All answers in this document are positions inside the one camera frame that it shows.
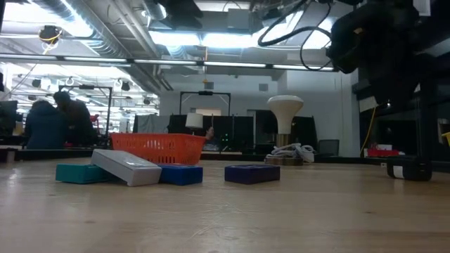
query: teal block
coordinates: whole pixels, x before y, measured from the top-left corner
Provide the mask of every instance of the teal block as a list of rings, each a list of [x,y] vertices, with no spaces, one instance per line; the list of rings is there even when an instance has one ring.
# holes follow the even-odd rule
[[[58,164],[56,167],[56,180],[66,183],[100,183],[112,178],[112,174],[95,165]]]

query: black monitor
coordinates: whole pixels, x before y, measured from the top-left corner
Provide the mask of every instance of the black monitor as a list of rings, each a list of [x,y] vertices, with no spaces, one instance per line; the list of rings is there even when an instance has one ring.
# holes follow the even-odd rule
[[[17,101],[0,101],[0,136],[13,135],[17,106]]]

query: lamp shade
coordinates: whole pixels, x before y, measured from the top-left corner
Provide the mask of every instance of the lamp shade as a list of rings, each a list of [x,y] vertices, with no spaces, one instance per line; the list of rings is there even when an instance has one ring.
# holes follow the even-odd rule
[[[186,118],[186,127],[190,129],[202,129],[203,128],[203,115],[190,112]]]
[[[267,101],[278,122],[278,134],[290,134],[293,117],[303,107],[303,100],[297,96],[274,96]]]

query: white wall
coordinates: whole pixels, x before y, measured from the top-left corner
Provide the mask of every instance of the white wall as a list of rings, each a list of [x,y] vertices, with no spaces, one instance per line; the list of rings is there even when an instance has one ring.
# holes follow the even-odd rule
[[[356,96],[352,94],[352,84],[357,82],[357,75],[334,72],[287,71],[277,84],[269,83],[269,92],[258,92],[257,85],[264,81],[261,77],[220,77],[216,92],[231,92],[231,114],[247,115],[248,110],[268,110],[267,100],[276,94],[299,96],[304,107],[298,116],[314,117],[317,138],[339,139],[340,155],[359,156],[359,107]],[[160,98],[160,114],[170,115],[179,112],[179,91],[187,88],[203,90],[199,80],[193,83],[171,83],[178,91],[164,93]],[[222,115],[228,114],[228,105],[216,96],[193,95],[183,103],[181,113],[186,114],[191,108],[219,108]]]

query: white box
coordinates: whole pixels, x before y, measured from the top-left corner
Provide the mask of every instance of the white box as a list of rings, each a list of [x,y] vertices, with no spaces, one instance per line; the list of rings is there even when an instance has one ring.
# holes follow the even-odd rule
[[[96,149],[91,163],[126,181],[128,186],[145,186],[160,181],[161,168],[125,151]]]

